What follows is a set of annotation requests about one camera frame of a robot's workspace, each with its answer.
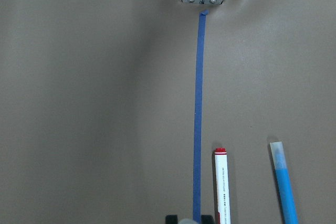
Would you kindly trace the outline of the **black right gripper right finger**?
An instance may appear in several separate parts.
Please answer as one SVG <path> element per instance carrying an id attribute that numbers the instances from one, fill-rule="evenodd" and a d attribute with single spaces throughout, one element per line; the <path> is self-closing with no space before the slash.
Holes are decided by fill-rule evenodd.
<path id="1" fill-rule="evenodd" d="M 201 224 L 214 224 L 214 218 L 211 215 L 201 215 Z"/>

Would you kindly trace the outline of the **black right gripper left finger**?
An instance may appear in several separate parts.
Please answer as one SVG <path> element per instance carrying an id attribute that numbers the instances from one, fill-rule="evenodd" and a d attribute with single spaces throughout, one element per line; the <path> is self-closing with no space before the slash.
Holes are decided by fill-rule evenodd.
<path id="1" fill-rule="evenodd" d="M 165 224 L 178 224 L 178 216 L 177 215 L 166 215 L 165 216 Z"/>

